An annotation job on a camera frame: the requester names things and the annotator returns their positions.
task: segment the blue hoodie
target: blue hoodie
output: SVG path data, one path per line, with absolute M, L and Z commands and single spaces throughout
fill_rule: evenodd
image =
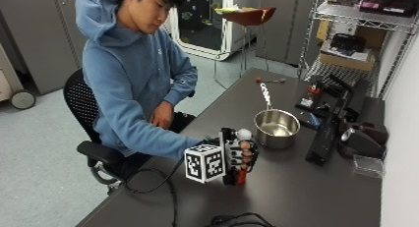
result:
M 196 68 L 163 29 L 145 34 L 116 21 L 115 1 L 76 0 L 76 23 L 88 38 L 84 79 L 100 107 L 95 130 L 125 156 L 143 152 L 180 159 L 201 140 L 148 120 L 163 100 L 176 105 L 193 91 Z

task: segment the clear plastic container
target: clear plastic container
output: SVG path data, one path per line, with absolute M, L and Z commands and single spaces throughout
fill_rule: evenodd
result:
M 384 166 L 380 159 L 353 155 L 353 173 L 373 178 L 384 176 Z

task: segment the black and white pattern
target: black and white pattern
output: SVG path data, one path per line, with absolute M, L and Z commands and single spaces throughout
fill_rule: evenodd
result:
M 200 145 L 184 151 L 185 178 L 200 183 L 225 175 L 224 149 L 215 145 Z
M 221 151 L 209 153 L 205 157 L 205 177 L 213 178 L 223 174 L 223 154 Z
M 185 175 L 203 180 L 200 169 L 200 157 L 197 155 L 185 155 Z

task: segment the pot handle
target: pot handle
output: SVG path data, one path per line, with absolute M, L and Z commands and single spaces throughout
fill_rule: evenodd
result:
M 267 108 L 267 110 L 272 109 L 269 92 L 267 90 L 267 87 L 265 87 L 264 83 L 260 84 L 260 88 L 261 88 L 261 94 L 263 94 L 263 97 L 264 97 L 264 100 L 265 100 L 265 108 Z

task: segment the gray desk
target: gray desk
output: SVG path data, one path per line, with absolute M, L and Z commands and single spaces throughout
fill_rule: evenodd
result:
M 249 71 L 205 109 L 184 134 L 216 137 L 221 127 L 255 130 L 252 117 L 264 109 L 253 78 L 285 78 L 260 70 Z M 272 106 L 299 113 L 293 105 L 308 83 L 285 78 L 269 84 Z M 368 98 L 363 117 L 372 123 L 384 119 L 384 103 Z M 259 213 L 280 227 L 375 227 L 380 226 L 381 180 L 352 173 L 352 162 L 333 150 L 323 167 L 304 159 L 315 131 L 301 128 L 292 147 L 260 148 L 253 171 L 243 186 L 224 186 L 221 180 L 200 184 L 184 178 L 184 166 L 175 172 L 177 226 L 201 227 L 219 214 Z M 169 173 L 175 162 L 155 158 L 147 164 Z M 132 186 L 145 190 L 161 178 L 143 174 Z M 161 186 L 148 195 L 132 195 L 119 189 L 80 222 L 79 226 L 171 226 L 173 205 L 169 188 Z

